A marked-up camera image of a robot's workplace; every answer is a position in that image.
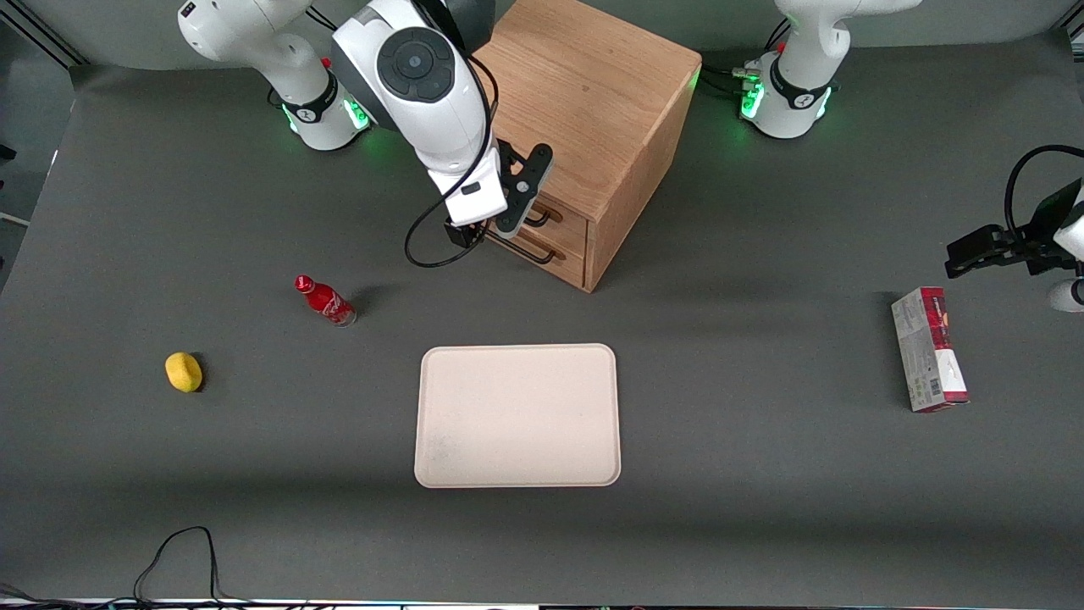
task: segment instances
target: bottle cap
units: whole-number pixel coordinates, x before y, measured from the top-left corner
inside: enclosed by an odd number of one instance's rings
[[[317,287],[317,282],[312,281],[309,275],[297,275],[294,280],[294,287],[301,290],[302,293],[312,291],[312,288]]]

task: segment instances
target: cardboard box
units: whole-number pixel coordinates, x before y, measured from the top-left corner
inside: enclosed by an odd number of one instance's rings
[[[892,303],[895,335],[907,376],[911,411],[930,414],[969,402],[949,341],[943,287],[919,287]]]

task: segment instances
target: wooden drawer unit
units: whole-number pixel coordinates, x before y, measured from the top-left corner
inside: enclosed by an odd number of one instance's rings
[[[540,196],[534,202],[530,219],[542,220],[541,225],[524,223],[512,243],[535,258],[552,258],[544,263],[532,260],[566,282],[582,287],[584,281],[584,252],[588,243],[588,221]]]
[[[577,0],[517,0],[477,56],[498,137],[554,151],[530,215],[551,218],[512,242],[591,291],[670,168],[700,55]]]

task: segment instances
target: black metal handle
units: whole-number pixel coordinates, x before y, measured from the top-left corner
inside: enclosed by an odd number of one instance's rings
[[[524,258],[527,258],[528,260],[534,262],[535,264],[547,264],[551,260],[553,260],[555,256],[557,256],[556,249],[551,249],[550,251],[546,252],[545,256],[535,256],[530,251],[527,251],[526,249],[520,247],[518,244],[512,243],[511,241],[502,237],[501,235],[494,233],[493,231],[487,230],[486,234],[488,234],[490,238],[496,239],[503,243],[504,245],[508,246],[508,248],[511,248],[513,251],[522,256]]]
[[[551,216],[550,215],[550,210],[546,209],[545,211],[542,212],[542,216],[540,216],[538,220],[532,220],[530,218],[524,218],[524,224],[527,224],[528,226],[534,226],[535,229],[538,229],[542,224],[545,224],[546,221],[550,220],[550,216]]]

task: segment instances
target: coca-cola bottle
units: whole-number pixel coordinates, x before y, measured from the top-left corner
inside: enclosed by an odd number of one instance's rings
[[[309,308],[327,319],[333,325],[348,327],[358,320],[358,313],[346,298],[325,283],[312,281],[309,275],[297,275],[296,287],[309,300]]]

